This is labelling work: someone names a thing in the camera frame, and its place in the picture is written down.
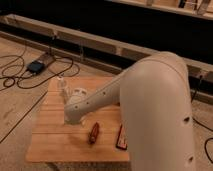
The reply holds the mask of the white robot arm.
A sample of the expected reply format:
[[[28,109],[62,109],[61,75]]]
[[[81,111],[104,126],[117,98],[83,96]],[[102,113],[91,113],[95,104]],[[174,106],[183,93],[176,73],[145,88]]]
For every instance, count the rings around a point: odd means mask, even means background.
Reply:
[[[72,95],[65,121],[120,105],[132,171],[196,171],[188,69],[171,52],[134,63],[94,93]]]

